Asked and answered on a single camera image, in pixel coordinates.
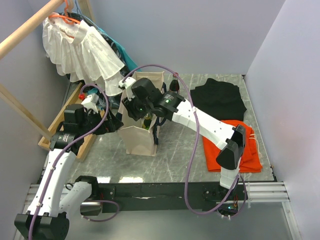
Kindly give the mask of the beige canvas tote bag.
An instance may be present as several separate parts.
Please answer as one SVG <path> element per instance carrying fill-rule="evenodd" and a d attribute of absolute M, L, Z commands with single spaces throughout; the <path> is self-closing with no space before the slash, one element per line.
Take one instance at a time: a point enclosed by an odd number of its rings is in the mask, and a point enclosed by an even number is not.
<path fill-rule="evenodd" d="M 151 80 L 156 88 L 164 93 L 164 71 L 162 72 L 141 72 L 136 71 L 133 73 L 132 78 L 140 80 L 147 78 Z M 157 116 L 153 115 L 150 122 L 149 129 L 143 128 L 144 118 L 135 121 L 130 118 L 128 111 L 126 110 L 123 103 L 120 103 L 118 113 L 122 115 L 121 121 L 123 126 L 117 131 L 121 139 L 123 140 L 127 154 L 141 155 L 141 156 L 152 156 L 154 157 L 157 152 L 157 144 L 155 138 L 159 137 L 160 127 L 155 126 Z"/>

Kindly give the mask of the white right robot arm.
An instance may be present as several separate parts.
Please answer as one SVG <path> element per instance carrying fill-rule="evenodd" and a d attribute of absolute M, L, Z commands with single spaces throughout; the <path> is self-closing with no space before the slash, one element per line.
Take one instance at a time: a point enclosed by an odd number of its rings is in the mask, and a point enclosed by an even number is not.
<path fill-rule="evenodd" d="M 242 125 L 232 126 L 215 119 L 191 105 L 176 92 L 161 92 L 148 78 L 128 77 L 119 82 L 126 92 L 122 100 L 128 116 L 135 121 L 152 113 L 159 118 L 184 125 L 210 140 L 219 150 L 220 196 L 231 199 L 237 188 L 233 184 L 240 171 L 240 160 L 246 145 L 246 130 Z"/>

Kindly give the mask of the Coca-Cola glass bottle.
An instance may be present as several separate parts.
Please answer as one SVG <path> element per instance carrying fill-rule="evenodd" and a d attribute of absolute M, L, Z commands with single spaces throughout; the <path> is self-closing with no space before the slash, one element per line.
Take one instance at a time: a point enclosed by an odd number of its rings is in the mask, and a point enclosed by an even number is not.
<path fill-rule="evenodd" d="M 172 74 L 172 80 L 169 84 L 169 90 L 171 92 L 175 92 L 177 94 L 180 93 L 180 85 L 179 85 L 179 79 L 178 79 L 179 74 L 177 72 Z"/>

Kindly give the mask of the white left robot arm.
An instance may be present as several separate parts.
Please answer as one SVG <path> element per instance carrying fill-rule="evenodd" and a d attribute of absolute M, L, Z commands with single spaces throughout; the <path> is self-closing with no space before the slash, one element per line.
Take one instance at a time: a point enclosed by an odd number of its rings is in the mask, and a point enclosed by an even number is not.
<path fill-rule="evenodd" d="M 95 176 L 80 176 L 62 197 L 68 172 L 88 135 L 113 133 L 123 124 L 108 110 L 103 115 L 96 107 L 71 104 L 64 109 L 64 120 L 59 123 L 50 140 L 47 166 L 38 190 L 26 213 L 16 215 L 14 225 L 26 240 L 64 240 L 70 220 L 81 213 L 84 202 L 105 203 Z"/>

